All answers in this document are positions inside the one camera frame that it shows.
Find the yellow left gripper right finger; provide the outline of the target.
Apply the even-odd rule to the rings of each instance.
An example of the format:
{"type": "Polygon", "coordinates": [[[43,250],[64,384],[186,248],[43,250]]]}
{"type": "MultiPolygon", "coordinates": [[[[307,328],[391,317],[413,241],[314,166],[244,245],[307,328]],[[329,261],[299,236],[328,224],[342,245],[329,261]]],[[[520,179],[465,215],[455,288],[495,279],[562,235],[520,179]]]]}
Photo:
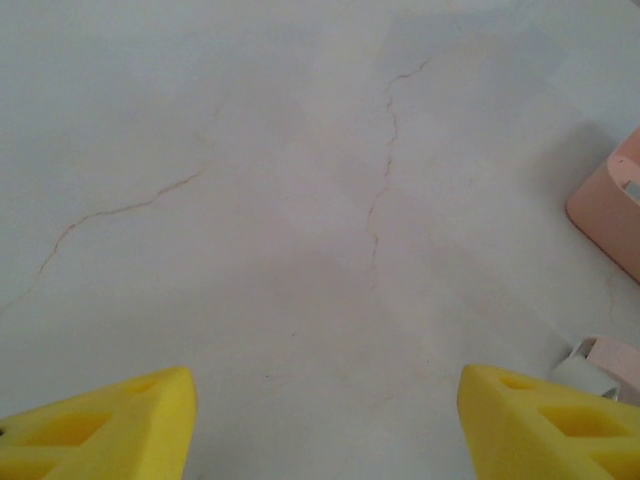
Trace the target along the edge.
{"type": "Polygon", "coordinates": [[[636,479],[639,409],[469,364],[458,416],[479,479],[636,479]]]}

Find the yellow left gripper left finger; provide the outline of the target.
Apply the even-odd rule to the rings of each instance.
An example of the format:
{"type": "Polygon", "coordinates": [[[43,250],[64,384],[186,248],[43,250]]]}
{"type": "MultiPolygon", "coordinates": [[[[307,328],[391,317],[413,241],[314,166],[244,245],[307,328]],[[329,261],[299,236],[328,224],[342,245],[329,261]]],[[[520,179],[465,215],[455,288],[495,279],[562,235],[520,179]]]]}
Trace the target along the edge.
{"type": "Polygon", "coordinates": [[[195,422],[190,369],[162,369],[2,418],[1,476],[179,479],[195,422]]]}

